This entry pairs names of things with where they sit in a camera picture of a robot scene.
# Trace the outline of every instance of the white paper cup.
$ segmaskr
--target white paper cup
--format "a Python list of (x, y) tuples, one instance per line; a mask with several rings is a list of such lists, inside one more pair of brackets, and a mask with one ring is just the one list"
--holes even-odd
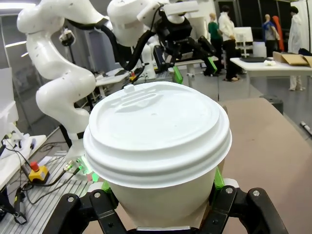
[(169, 82), (127, 86), (98, 103), (86, 157), (137, 226), (198, 227), (232, 143), (227, 114)]

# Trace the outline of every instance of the dark pants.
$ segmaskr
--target dark pants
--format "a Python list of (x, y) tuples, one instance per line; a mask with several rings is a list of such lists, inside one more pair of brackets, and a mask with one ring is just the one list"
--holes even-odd
[(233, 77), (236, 77), (237, 68), (234, 63), (230, 61), (231, 58), (236, 57), (236, 43), (235, 40), (226, 40), (223, 42), (223, 49), (226, 53), (226, 79), (231, 80)]
[(214, 64), (217, 67), (217, 72), (221, 72), (223, 65), (222, 60), (222, 39), (213, 39), (211, 38), (211, 45), (215, 48), (215, 56), (218, 58), (218, 61), (215, 61)]
[(267, 47), (267, 57), (273, 57), (273, 51), (276, 50), (276, 40), (267, 40), (265, 46)]

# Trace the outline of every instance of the red button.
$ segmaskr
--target red button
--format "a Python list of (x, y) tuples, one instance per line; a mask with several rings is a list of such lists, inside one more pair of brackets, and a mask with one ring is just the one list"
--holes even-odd
[(39, 171), (39, 166), (38, 166), (37, 162), (31, 162), (30, 167), (31, 167), (31, 169), (33, 169), (34, 172)]

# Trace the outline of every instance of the cup lid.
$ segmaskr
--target cup lid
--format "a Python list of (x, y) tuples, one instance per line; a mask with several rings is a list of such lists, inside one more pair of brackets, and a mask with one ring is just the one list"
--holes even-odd
[(92, 169), (125, 187), (163, 188), (196, 179), (228, 153), (224, 109), (184, 85), (128, 85), (92, 110), (83, 143)]

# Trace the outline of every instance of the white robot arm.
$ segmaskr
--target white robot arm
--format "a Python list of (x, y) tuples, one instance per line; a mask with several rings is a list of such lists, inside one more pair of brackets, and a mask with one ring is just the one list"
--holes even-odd
[(42, 112), (59, 121), (72, 141), (67, 161), (84, 155), (82, 136), (88, 125), (89, 113), (75, 108), (74, 103), (95, 89), (94, 75), (66, 60), (51, 41), (65, 18), (83, 24), (104, 18), (88, 0), (42, 0), (34, 8), (21, 11), (18, 29), (27, 35), (27, 51), (39, 73), (51, 82), (40, 87), (36, 94)]
[[(132, 70), (147, 41), (155, 34), (166, 52), (172, 55), (170, 66), (185, 51), (194, 51), (209, 63), (209, 52), (213, 48), (204, 37), (198, 41), (190, 37), (192, 27), (184, 17), (185, 13), (196, 11), (196, 1), (168, 4), (167, 0), (112, 0), (107, 12), (113, 31), (106, 27), (108, 18), (89, 0), (41, 0), (37, 6), (20, 12), (18, 29), (27, 35), (29, 56), (39, 73), (52, 80), (38, 90), (37, 104), (66, 128), (73, 143), (66, 156), (68, 161), (84, 156), (82, 137), (89, 119), (89, 113), (75, 108), (74, 103), (89, 95), (96, 82), (90, 71), (67, 61), (51, 41), (51, 35), (63, 26), (65, 18), (77, 28), (104, 32), (110, 39), (115, 58), (125, 70)], [(149, 30), (144, 32), (145, 25)], [(120, 45), (135, 47), (130, 61), (122, 56)]]

